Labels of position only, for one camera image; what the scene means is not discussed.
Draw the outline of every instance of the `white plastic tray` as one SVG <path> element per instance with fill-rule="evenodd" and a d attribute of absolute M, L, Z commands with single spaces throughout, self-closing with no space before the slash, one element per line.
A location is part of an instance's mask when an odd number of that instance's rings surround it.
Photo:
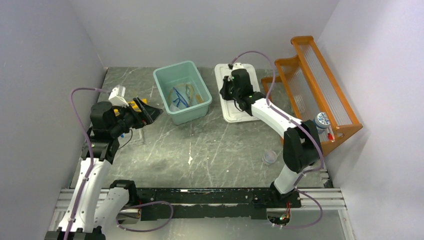
<path fill-rule="evenodd" d="M 250 82 L 253 86 L 253 91 L 260 92 L 258 78 L 256 77 L 255 68 L 250 64 L 243 64 L 244 68 L 247 70 L 250 76 Z M 228 64 L 218 64 L 215 66 L 215 78 L 216 83 L 218 85 L 218 91 L 223 87 L 223 79 L 225 76 L 229 76 L 231 74 L 231 70 L 228 67 Z M 239 111 L 234 106 L 234 101 L 226 101 L 221 95 L 219 95 L 219 100 L 221 102 L 222 115 L 224 120 L 228 123 L 239 123 L 239 122 L 247 122 L 247 121 L 256 121 L 259 120 L 257 117 L 250 116 L 244 111 Z"/>

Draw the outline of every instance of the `electrical wire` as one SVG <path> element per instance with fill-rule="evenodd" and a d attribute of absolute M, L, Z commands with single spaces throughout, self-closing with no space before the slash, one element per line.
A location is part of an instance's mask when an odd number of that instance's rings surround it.
<path fill-rule="evenodd" d="M 118 148 L 118 150 L 125 147 L 125 145 L 127 145 L 131 141 L 131 139 L 133 139 L 133 130 L 130 129 L 130 131 L 131 131 L 131 136 L 129 137 L 128 141 L 126 141 L 126 143 L 124 145 L 122 145 L 120 148 Z"/>
<path fill-rule="evenodd" d="M 100 89 L 100 88 L 95 88 L 95 87 L 78 87 L 78 88 L 73 89 L 69 94 L 70 104 L 72 106 L 73 112 L 76 115 L 76 118 L 78 119 L 79 127 L 81 128 L 82 134 L 84 135 L 85 141 L 87 142 L 87 145 L 88 145 L 88 152 L 89 152 L 89 155 L 90 155 L 90 165 L 87 169 L 87 172 L 84 175 L 84 178 L 81 181 L 78 192 L 76 193 L 75 202 L 73 204 L 73 207 L 72 207 L 72 210 L 71 210 L 71 213 L 70 213 L 69 222 L 67 224 L 65 234 L 63 236 L 64 240 L 68 239 L 69 232 L 71 231 L 71 228 L 72 228 L 72 223 L 74 222 L 75 215 L 77 214 L 77 209 L 78 209 L 78 206 L 80 204 L 81 195 L 83 194 L 84 186 L 86 185 L 86 182 L 89 179 L 90 173 L 91 173 L 93 166 L 94 166 L 94 154 L 93 154 L 92 143 L 90 141 L 90 137 L 89 137 L 89 135 L 86 131 L 86 128 L 84 127 L 83 121 L 81 120 L 80 116 L 78 115 L 77 108 L 75 107 L 74 99 L 73 99 L 74 93 L 77 92 L 77 91 L 80 91 L 80 90 L 90 90 L 90 91 L 95 91 L 95 92 L 98 92 L 98 93 L 106 93 L 106 94 L 109 93 L 106 90 L 103 90 L 103 89 Z"/>
<path fill-rule="evenodd" d="M 272 104 L 272 102 L 270 101 L 271 91 L 273 90 L 274 84 L 276 82 L 276 70 L 274 68 L 273 61 L 267 55 L 265 55 L 264 53 L 262 53 L 260 51 L 246 51 L 246 52 L 243 52 L 242 54 L 238 55 L 237 57 L 235 57 L 232 60 L 231 65 L 233 65 L 237 61 L 237 59 L 239 59 L 242 55 L 245 55 L 245 54 L 248 54 L 248 53 L 256 53 L 256 54 L 259 54 L 259 55 L 264 56 L 268 60 L 269 65 L 272 68 L 272 83 L 271 83 L 271 86 L 269 87 L 269 91 L 266 93 L 266 104 L 268 105 L 268 107 L 271 108 L 272 110 L 274 110 L 274 112 L 276 112 L 277 114 L 279 114 L 283 118 L 287 119 L 290 123 L 293 123 L 302 132 L 304 132 L 305 135 L 311 140 L 313 146 L 318 151 L 319 161 L 320 161 L 319 167 L 316 167 L 316 168 L 313 168 L 313 169 L 308 169 L 308 170 L 303 171 L 302 174 L 300 174 L 299 177 L 294 182 L 294 189 L 297 192 L 299 192 L 300 194 L 305 195 L 306 197 L 310 198 L 312 201 L 314 201 L 316 203 L 316 205 L 318 205 L 318 207 L 319 207 L 319 217 L 318 217 L 317 220 L 315 220 L 314 222 L 311 222 L 309 224 L 305 224 L 305 225 L 301 225 L 301 226 L 284 226 L 284 228 L 286 228 L 286 229 L 303 229 L 303 228 L 308 228 L 310 226 L 313 226 L 313 225 L 317 224 L 319 221 L 321 221 L 321 219 L 323 218 L 324 211 L 323 211 L 323 208 L 321 207 L 320 203 L 315 198 L 313 198 L 309 194 L 306 194 L 304 191 L 299 190 L 297 188 L 297 185 L 298 185 L 299 181 L 302 179 L 302 177 L 305 174 L 310 173 L 310 172 L 319 171 L 320 169 L 322 169 L 324 167 L 324 156 L 323 156 L 323 152 L 321 151 L 320 146 L 318 145 L 318 143 L 315 141 L 315 139 L 311 136 L 311 134 L 306 129 L 304 129 L 297 122 L 293 121 L 292 120 L 292 117 L 290 115 L 286 115 L 283 112 L 279 111 L 277 108 L 275 108 L 274 105 Z"/>
<path fill-rule="evenodd" d="M 123 209 L 125 210 L 125 209 L 142 208 L 142 207 L 146 207 L 146 206 L 150 206 L 150 205 L 156 205 L 156 204 L 166 204 L 171 208 L 171 214 L 169 215 L 169 218 L 166 220 L 166 222 L 164 224 L 162 224 L 158 227 L 152 228 L 152 229 L 148 229 L 148 230 L 137 230 L 137 229 L 131 229 L 131 228 L 123 227 L 121 224 L 119 224 L 118 218 L 116 218 L 116 226 L 118 228 L 122 229 L 122 230 L 134 232 L 134 233 L 148 233 L 148 232 L 153 232 L 153 231 L 156 231 L 156 230 L 159 230 L 159 229 L 165 227 L 171 221 L 171 219 L 174 215 L 174 207 L 172 206 L 171 203 L 169 203 L 167 201 L 152 201 L 152 202 L 148 202 L 148 203 L 144 203 L 144 204 L 140 204 L 140 205 L 125 207 Z"/>

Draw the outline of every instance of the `gray wall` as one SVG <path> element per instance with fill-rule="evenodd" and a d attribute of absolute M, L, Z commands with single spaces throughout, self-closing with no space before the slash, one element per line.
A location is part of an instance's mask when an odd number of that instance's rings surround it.
<path fill-rule="evenodd" d="M 339 0 L 71 0 L 108 67 L 228 63 L 257 50 L 292 57 L 290 39 L 319 37 Z M 241 59 L 269 68 L 261 56 Z"/>
<path fill-rule="evenodd" d="M 341 0 L 318 46 L 364 129 L 327 157 L 358 240 L 422 240 L 424 2 Z"/>
<path fill-rule="evenodd" d="M 104 74 L 68 0 L 0 1 L 0 239 L 44 239 L 83 142 L 69 92 Z M 87 124 L 95 100 L 75 95 Z"/>

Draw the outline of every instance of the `marble tabletop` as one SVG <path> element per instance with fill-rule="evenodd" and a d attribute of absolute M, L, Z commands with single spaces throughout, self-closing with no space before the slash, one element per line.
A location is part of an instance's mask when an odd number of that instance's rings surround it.
<path fill-rule="evenodd" d="M 212 96 L 207 115 L 181 125 L 175 125 L 165 111 L 153 77 L 155 69 L 110 67 L 107 71 L 103 89 L 123 85 L 127 101 L 145 98 L 149 105 L 163 109 L 163 113 L 153 124 L 134 130 L 132 140 L 116 153 L 103 187 L 108 188 L 116 179 L 133 180 L 137 187 L 151 188 L 268 187 L 275 180 L 284 166 L 279 135 L 260 120 L 224 120 L 213 68 L 198 68 Z M 260 80 L 272 76 L 272 72 L 257 69 L 256 75 Z M 272 93 L 274 103 L 293 114 L 281 83 L 276 84 Z M 101 94 L 98 100 L 106 101 L 107 96 Z M 120 139 L 120 145 L 129 137 L 127 134 Z M 278 154 L 274 164 L 263 164 L 266 150 Z M 299 187 L 322 188 L 321 174 L 308 174 Z"/>

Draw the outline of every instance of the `item inside bin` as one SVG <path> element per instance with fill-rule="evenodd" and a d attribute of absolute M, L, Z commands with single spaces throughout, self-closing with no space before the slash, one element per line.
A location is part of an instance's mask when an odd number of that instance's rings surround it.
<path fill-rule="evenodd" d="M 180 83 L 171 88 L 168 94 L 169 110 L 176 112 L 203 102 L 190 83 Z"/>

